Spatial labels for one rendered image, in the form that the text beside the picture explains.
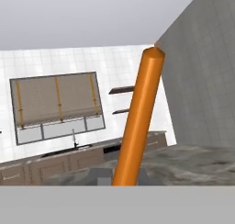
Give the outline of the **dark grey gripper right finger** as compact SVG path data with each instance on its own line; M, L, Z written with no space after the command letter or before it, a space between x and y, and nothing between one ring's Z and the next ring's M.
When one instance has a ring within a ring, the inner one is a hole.
M138 185L147 185L149 182L149 177L144 168L140 168L139 177L138 177Z

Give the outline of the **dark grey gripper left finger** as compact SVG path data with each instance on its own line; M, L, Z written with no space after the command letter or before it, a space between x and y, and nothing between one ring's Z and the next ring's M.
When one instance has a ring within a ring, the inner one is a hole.
M108 168L92 168L88 174L87 185L111 185L113 171Z

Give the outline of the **orange candle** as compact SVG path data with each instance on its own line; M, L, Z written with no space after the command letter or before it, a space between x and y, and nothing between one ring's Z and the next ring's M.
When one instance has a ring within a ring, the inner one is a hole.
M152 110L162 74L165 53L156 41L142 52L140 67L112 185L136 185Z

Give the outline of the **brown base cabinet run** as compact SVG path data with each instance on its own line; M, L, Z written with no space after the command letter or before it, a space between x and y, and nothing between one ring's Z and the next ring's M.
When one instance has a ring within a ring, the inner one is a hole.
M0 185L41 185L56 174L64 174L104 163L104 148L121 145L122 139L93 143L91 148L46 158L43 154L0 163Z

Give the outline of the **black dishwasher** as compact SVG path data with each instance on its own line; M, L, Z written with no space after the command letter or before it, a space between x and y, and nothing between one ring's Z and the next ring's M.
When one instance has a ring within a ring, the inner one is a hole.
M116 160L118 158L120 146L111 146L104 148L104 156L106 161Z

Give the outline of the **black sink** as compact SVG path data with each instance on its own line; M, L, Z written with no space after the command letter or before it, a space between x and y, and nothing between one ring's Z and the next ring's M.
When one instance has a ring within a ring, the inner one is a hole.
M66 153L66 152L78 151L78 150L83 149L83 148L91 148L91 147L93 147L92 144L87 144L87 145L82 145L82 146L73 147L73 148L69 148L69 149L64 149L64 150L60 150L60 151L52 151L52 152L43 154L40 158L46 158L46 157L50 157L50 156L54 156L54 155L63 154L63 153Z

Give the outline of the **metal tap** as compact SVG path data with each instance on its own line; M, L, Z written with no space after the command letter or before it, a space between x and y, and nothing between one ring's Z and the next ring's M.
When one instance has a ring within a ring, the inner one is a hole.
M73 146L76 149L78 146L78 143L76 142L76 138L75 138L75 133L74 133L74 129L72 129L72 133L73 133Z

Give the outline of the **window with beige blind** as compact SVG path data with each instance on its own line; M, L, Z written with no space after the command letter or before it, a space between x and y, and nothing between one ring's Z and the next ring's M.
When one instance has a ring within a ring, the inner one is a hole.
M9 83L17 145L106 127L95 72L14 78Z

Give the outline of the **dark wall shelf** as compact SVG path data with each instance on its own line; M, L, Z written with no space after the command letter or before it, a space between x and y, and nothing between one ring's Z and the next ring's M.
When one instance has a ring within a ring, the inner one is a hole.
M109 91L109 94L115 95L115 94L129 93L129 92L133 92L133 90L134 90L134 85L114 87Z
M113 115L116 115L116 114L122 114L122 113L127 113L127 112L129 112L129 109L128 109L128 108L127 108L127 109L116 110L116 111L114 111L112 114L113 114Z

